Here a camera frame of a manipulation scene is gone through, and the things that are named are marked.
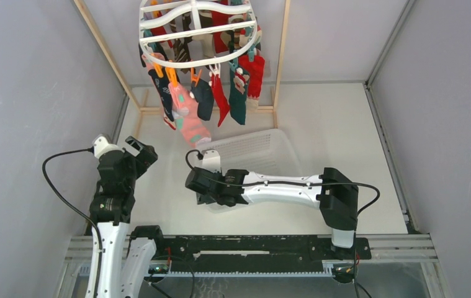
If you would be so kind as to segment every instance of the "laundry basket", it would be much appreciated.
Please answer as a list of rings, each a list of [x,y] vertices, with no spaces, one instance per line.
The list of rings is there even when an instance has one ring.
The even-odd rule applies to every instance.
[[[265,175],[301,176],[297,155],[285,133],[279,129],[201,144],[197,149],[217,150],[224,172],[227,169],[247,169]]]

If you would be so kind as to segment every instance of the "gray wall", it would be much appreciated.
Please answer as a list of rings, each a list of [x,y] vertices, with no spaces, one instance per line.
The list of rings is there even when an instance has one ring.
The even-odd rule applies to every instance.
[[[0,1],[0,297],[51,297],[83,221],[51,192],[42,161],[111,133],[123,92],[72,1]],[[89,153],[51,162],[58,189],[87,210]]]
[[[374,96],[420,229],[471,297],[471,1],[418,1]]]

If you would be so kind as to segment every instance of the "white tabletop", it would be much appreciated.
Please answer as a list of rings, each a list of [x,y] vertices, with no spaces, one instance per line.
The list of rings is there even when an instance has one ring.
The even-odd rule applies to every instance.
[[[137,98],[143,88],[135,88]],[[151,89],[148,102],[157,102]],[[303,174],[340,170],[355,182],[377,186],[380,200],[359,217],[361,234],[407,233],[398,198],[361,84],[287,84],[281,86],[279,128],[292,143]],[[128,106],[120,145],[133,134],[138,113]],[[271,114],[248,114],[240,126],[229,116],[217,127],[218,114],[204,122],[213,140],[273,128]],[[196,205],[195,193],[184,187],[189,169],[184,154],[190,149],[179,132],[161,116],[144,116],[139,139],[153,145],[159,160],[138,181],[131,226],[160,225],[165,235],[300,235],[329,234],[319,210],[302,205],[262,203],[222,214]],[[359,191],[359,205],[374,196]]]

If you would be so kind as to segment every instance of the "pink sock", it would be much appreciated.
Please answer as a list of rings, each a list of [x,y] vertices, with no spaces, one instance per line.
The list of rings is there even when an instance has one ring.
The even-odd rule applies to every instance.
[[[198,144],[211,142],[210,132],[202,125],[197,115],[199,103],[180,83],[176,87],[173,83],[169,83],[168,86],[173,98],[173,108],[180,115],[175,117],[175,124],[186,142],[193,148]]]

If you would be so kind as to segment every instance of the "wooden frame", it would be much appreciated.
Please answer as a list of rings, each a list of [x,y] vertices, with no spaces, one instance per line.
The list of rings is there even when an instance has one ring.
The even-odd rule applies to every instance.
[[[100,29],[98,28],[98,25],[95,23],[94,19],[92,18],[92,14],[87,8],[85,1],[84,0],[73,0],[73,1],[76,4],[76,7],[78,8],[78,10],[80,11],[80,14],[82,15],[83,19],[87,23],[89,30],[91,30],[91,33],[96,39],[98,46],[100,46],[100,49],[102,49],[102,52],[104,52],[104,55],[107,58],[107,61],[109,62],[109,65],[115,72],[115,75],[119,79],[127,96],[129,96],[129,98],[133,101],[133,104],[138,110],[139,117],[137,120],[137,124],[135,126],[135,132],[133,133],[133,136],[135,138],[138,138],[138,135],[140,134],[140,129],[142,127],[142,119],[144,118],[144,116],[161,115],[162,108],[146,106],[147,98],[148,98],[148,91],[146,91],[146,93],[144,94],[142,104],[139,103],[138,99],[133,93],[133,89],[125,80],[125,77],[123,76],[117,62],[115,61],[115,58],[113,57],[113,54],[111,53],[111,50],[109,50],[109,47],[107,46],[107,43],[105,42],[105,39],[102,36]],[[283,56],[284,56],[284,49],[285,49],[285,44],[286,44],[289,14],[290,14],[290,0],[285,0],[283,25],[282,25],[282,30],[281,30],[281,43],[280,43],[280,48],[279,48],[279,64],[277,66],[277,79],[276,79],[276,85],[275,87],[272,87],[272,92],[271,92],[272,105],[271,106],[259,106],[258,109],[255,111],[248,111],[248,112],[259,113],[259,114],[272,114],[272,117],[274,119],[274,128],[278,128],[279,126],[279,123],[277,121],[277,106],[279,103],[279,86],[280,86],[280,79],[281,79],[282,67],[283,67]],[[213,112],[218,112],[218,107],[214,107]]]

